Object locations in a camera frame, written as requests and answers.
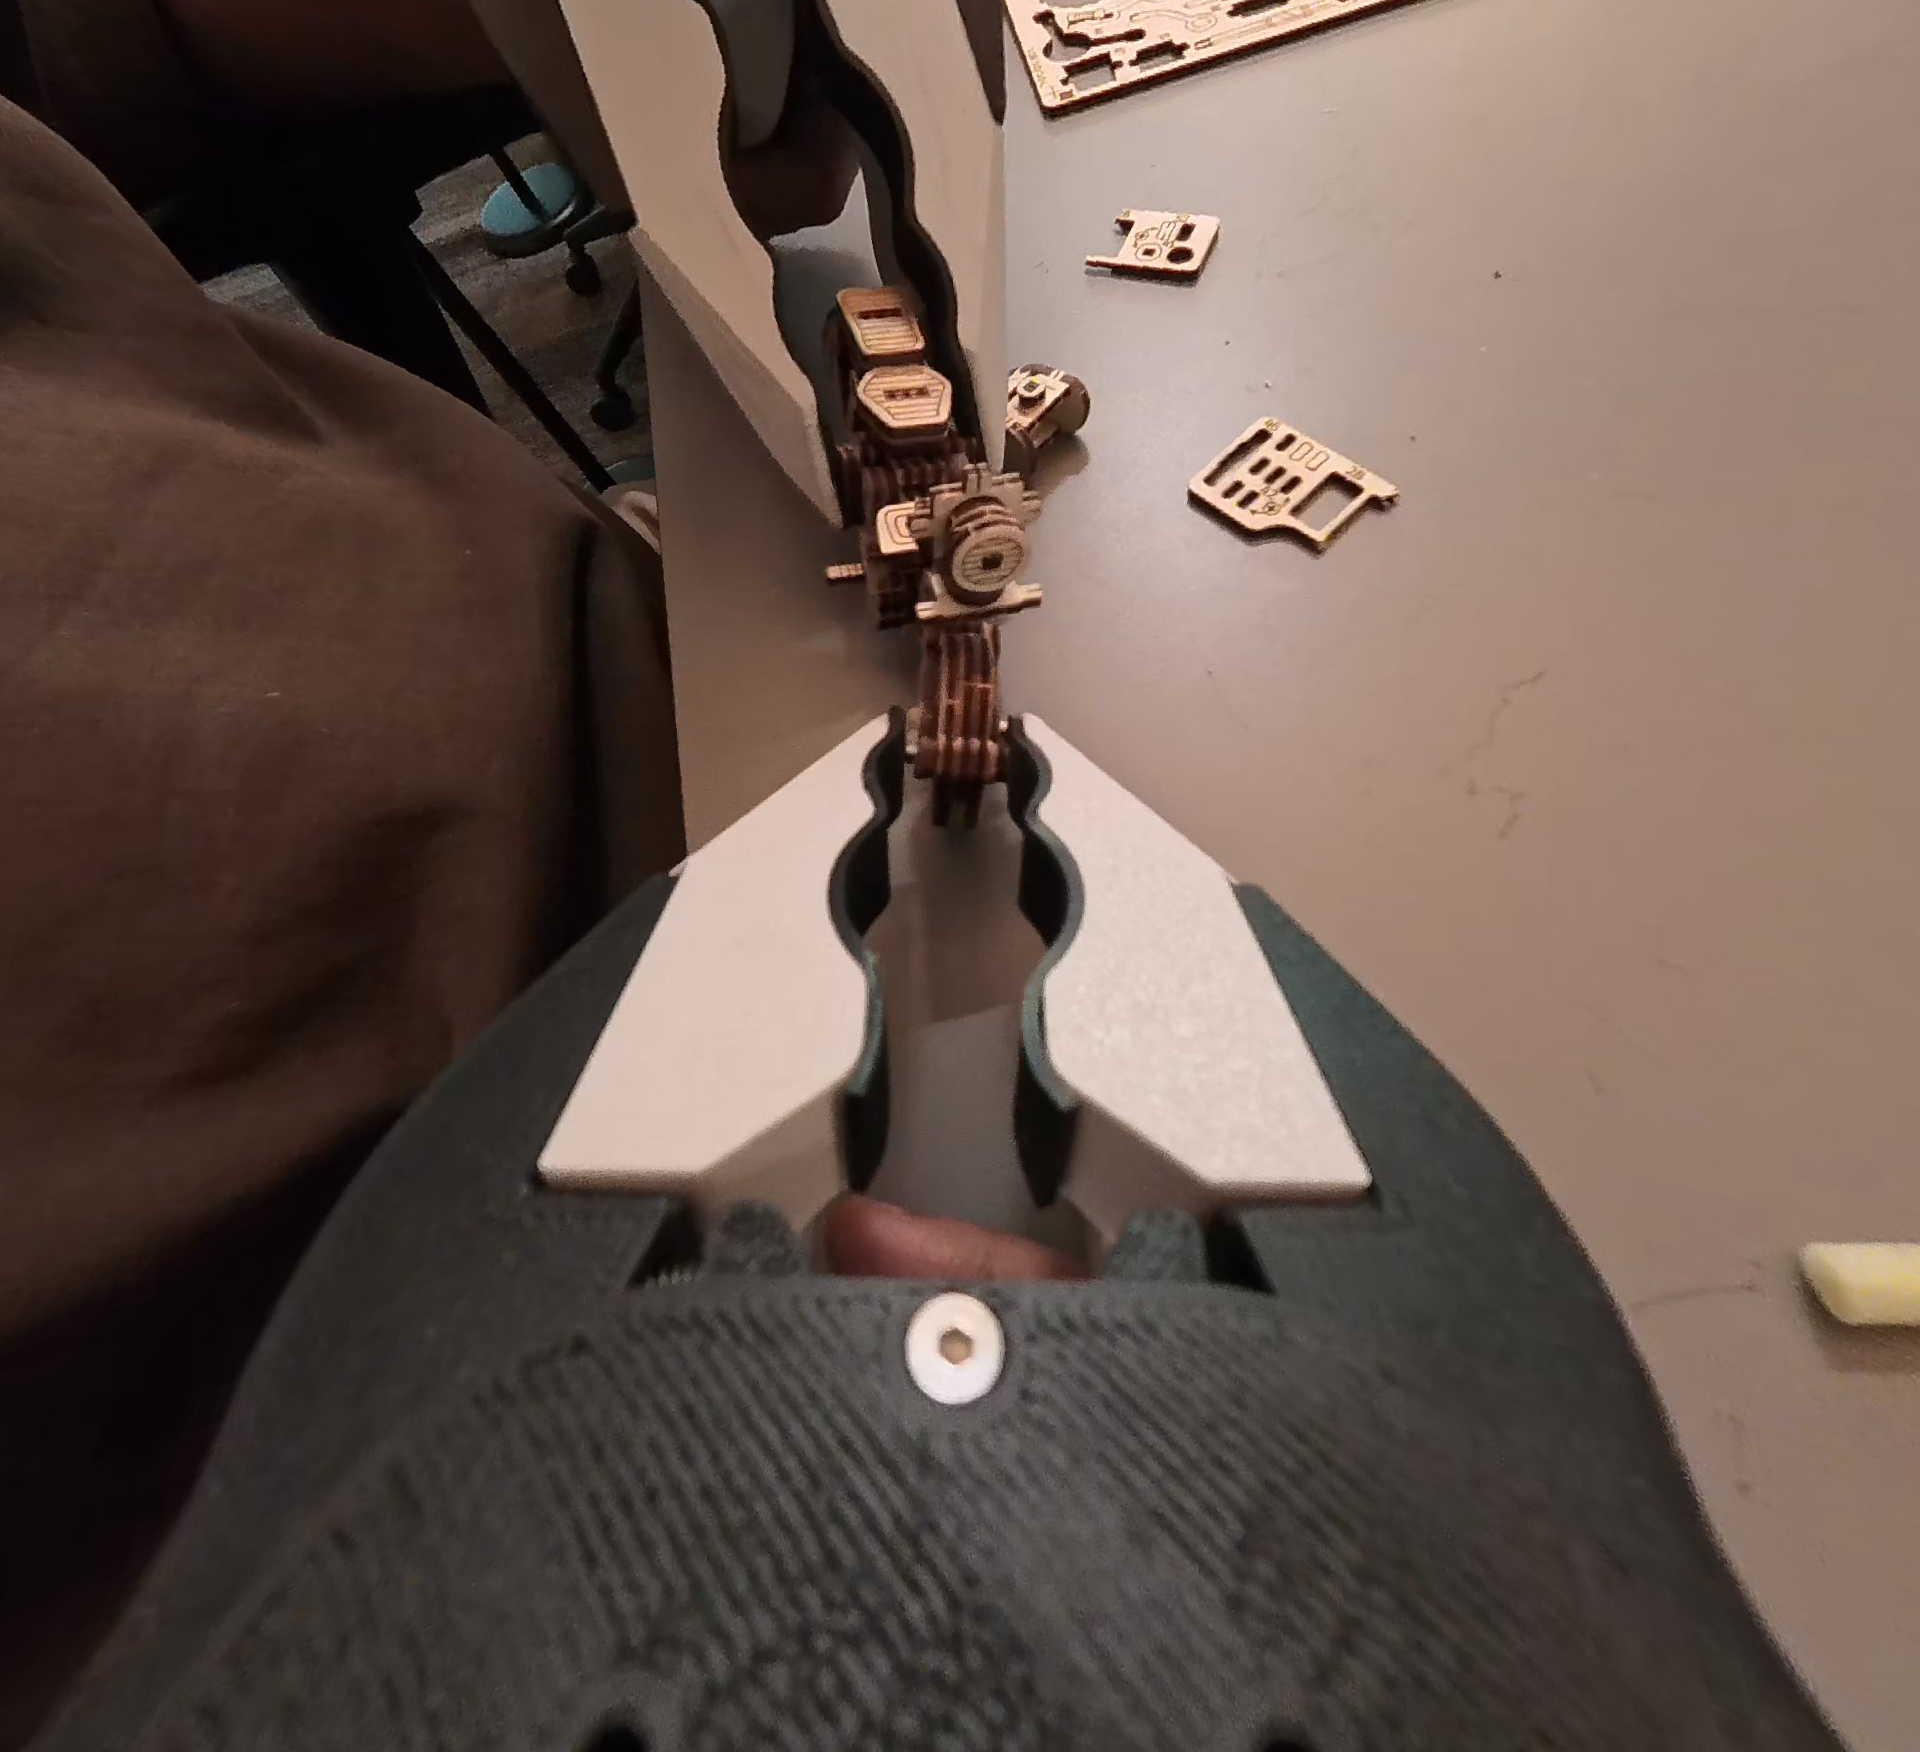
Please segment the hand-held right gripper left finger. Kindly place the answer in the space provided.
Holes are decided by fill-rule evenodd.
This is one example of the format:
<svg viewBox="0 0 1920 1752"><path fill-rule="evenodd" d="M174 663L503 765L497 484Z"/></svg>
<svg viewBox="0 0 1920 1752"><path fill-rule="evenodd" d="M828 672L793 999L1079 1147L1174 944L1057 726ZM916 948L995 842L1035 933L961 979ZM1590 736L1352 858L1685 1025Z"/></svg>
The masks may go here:
<svg viewBox="0 0 1920 1752"><path fill-rule="evenodd" d="M539 1160L570 1191L827 1206L889 1135L881 975L899 709L692 852Z"/></svg>

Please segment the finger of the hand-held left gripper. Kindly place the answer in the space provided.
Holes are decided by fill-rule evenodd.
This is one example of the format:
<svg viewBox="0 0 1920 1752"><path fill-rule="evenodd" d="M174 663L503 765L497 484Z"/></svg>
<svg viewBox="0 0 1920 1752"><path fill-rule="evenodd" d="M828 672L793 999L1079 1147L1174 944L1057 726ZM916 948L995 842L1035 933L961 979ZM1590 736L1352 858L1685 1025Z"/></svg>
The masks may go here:
<svg viewBox="0 0 1920 1752"><path fill-rule="evenodd" d="M913 296L953 422L1005 457L1005 47L998 0L818 0L828 92L866 156L873 248Z"/></svg>
<svg viewBox="0 0 1920 1752"><path fill-rule="evenodd" d="M781 333L775 263L721 157L727 74L696 0L558 0L636 214L637 256L759 442L828 523L842 518L818 399Z"/></svg>

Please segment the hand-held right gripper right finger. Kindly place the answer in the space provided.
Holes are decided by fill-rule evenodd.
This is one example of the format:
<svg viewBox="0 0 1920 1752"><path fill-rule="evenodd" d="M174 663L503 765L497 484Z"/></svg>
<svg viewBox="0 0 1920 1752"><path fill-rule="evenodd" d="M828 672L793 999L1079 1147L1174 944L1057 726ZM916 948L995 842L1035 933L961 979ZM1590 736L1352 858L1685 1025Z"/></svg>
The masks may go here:
<svg viewBox="0 0 1920 1752"><path fill-rule="evenodd" d="M1353 1201L1374 1178L1235 878L1040 719L1009 731L1014 1135L1038 1207Z"/></svg>

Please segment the wooden motorcycle model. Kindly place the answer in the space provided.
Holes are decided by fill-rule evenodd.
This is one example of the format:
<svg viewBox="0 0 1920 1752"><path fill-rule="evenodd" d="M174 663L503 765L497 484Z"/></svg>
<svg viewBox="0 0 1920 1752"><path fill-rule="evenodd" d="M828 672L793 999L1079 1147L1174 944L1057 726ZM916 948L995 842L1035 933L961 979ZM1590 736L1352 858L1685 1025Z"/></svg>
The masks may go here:
<svg viewBox="0 0 1920 1752"><path fill-rule="evenodd" d="M1010 756L1001 625L1042 601L1022 576L1040 500L960 431L953 383L897 289L839 291L827 348L844 419L834 484L861 580L881 628L920 637L908 760L932 823L973 827Z"/></svg>

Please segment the black metal desk leg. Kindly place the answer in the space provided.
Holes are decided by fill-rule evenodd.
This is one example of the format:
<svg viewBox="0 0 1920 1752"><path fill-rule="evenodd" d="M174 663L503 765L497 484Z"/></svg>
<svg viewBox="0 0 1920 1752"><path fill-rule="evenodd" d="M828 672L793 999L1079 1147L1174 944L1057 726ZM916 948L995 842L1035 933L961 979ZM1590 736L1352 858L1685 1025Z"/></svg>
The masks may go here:
<svg viewBox="0 0 1920 1752"><path fill-rule="evenodd" d="M613 295L576 298L552 257L487 256L469 215L422 210L407 248L474 379L468 396L572 488L611 492L617 456L588 422L588 401Z"/></svg>

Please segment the grey desk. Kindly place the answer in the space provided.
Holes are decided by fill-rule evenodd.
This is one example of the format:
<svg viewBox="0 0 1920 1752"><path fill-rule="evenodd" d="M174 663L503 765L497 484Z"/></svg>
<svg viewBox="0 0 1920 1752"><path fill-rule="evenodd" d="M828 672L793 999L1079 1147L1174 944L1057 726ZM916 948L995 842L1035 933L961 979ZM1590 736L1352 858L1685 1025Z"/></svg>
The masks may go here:
<svg viewBox="0 0 1920 1752"><path fill-rule="evenodd" d="M1917 0L1420 0L1044 116L1006 344L1091 387L1009 701L1501 1118L1837 1730L1915 1747ZM1190 282L1116 215L1219 220ZM1391 481L1314 555L1187 481Z"/></svg>

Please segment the person's right hand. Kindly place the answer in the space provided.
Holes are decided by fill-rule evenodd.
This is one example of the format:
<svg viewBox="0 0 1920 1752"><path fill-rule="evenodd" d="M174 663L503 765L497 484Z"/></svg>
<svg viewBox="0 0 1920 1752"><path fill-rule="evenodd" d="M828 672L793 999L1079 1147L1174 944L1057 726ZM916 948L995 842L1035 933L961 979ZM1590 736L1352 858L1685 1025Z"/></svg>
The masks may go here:
<svg viewBox="0 0 1920 1752"><path fill-rule="evenodd" d="M1085 1270L1016 1234L906 1211L866 1196L830 1206L823 1226L828 1270L846 1278L958 1285L1070 1283Z"/></svg>

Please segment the office chair base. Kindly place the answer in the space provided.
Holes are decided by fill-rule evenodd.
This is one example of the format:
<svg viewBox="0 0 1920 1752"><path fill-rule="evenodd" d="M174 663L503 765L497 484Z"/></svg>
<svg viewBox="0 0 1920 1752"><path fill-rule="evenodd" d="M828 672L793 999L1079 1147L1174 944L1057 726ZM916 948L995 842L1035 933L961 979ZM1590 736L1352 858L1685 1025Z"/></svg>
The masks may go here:
<svg viewBox="0 0 1920 1752"><path fill-rule="evenodd" d="M626 236L632 214L598 204L588 183L563 161L518 166L491 148L500 183L481 205L478 228L495 257L528 257L545 249L566 252L564 285L580 298L602 286L593 248ZM593 366L590 422L604 431L624 431L637 422L636 401L621 373L641 338L641 295L632 285L611 320Z"/></svg>

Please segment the small wooden cylinder assembly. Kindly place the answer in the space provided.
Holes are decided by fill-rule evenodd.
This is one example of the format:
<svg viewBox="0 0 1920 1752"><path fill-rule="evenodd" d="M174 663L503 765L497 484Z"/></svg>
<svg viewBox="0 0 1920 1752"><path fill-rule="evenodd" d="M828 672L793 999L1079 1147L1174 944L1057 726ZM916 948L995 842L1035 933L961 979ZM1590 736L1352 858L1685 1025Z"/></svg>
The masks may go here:
<svg viewBox="0 0 1920 1752"><path fill-rule="evenodd" d="M1006 383L1006 447L1035 453L1053 439L1076 435L1091 415L1091 393L1080 376L1047 364L1027 364Z"/></svg>

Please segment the person's brown clothing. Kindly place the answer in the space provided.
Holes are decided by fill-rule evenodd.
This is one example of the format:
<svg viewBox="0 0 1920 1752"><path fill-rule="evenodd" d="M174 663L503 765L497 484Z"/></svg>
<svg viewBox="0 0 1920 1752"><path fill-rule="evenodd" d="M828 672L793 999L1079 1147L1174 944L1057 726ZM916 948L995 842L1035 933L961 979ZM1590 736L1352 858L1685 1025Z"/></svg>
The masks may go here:
<svg viewBox="0 0 1920 1752"><path fill-rule="evenodd" d="M680 855L659 572L4 106L4 1747L350 1171Z"/></svg>

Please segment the pale yellow block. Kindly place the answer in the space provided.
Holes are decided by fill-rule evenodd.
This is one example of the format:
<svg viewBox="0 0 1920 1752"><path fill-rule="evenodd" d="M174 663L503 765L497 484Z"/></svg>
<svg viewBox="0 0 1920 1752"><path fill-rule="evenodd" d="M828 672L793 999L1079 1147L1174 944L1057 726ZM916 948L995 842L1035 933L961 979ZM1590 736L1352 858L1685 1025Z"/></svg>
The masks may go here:
<svg viewBox="0 0 1920 1752"><path fill-rule="evenodd" d="M1856 1330L1915 1330L1920 1245L1915 1242L1817 1242L1797 1254L1810 1298Z"/></svg>

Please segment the small round-holed wooden puzzle frame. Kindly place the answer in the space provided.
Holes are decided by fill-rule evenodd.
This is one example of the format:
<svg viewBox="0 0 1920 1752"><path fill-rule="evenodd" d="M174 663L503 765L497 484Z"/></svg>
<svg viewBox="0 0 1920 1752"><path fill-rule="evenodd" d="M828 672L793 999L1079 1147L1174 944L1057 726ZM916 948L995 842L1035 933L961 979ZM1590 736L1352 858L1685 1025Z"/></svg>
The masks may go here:
<svg viewBox="0 0 1920 1752"><path fill-rule="evenodd" d="M1129 207L1116 215L1117 249L1085 257L1085 269L1134 280L1190 282L1215 245L1219 220L1184 210Z"/></svg>

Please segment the small slotted wooden puzzle frame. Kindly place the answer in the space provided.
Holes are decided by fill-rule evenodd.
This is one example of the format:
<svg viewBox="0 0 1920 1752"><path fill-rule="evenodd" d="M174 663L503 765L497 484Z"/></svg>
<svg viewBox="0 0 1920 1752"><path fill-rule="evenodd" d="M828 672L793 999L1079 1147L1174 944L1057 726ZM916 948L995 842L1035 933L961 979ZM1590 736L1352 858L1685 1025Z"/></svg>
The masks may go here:
<svg viewBox="0 0 1920 1752"><path fill-rule="evenodd" d="M1299 427L1263 415L1187 481L1187 501L1246 539L1288 539L1324 553L1397 488Z"/></svg>

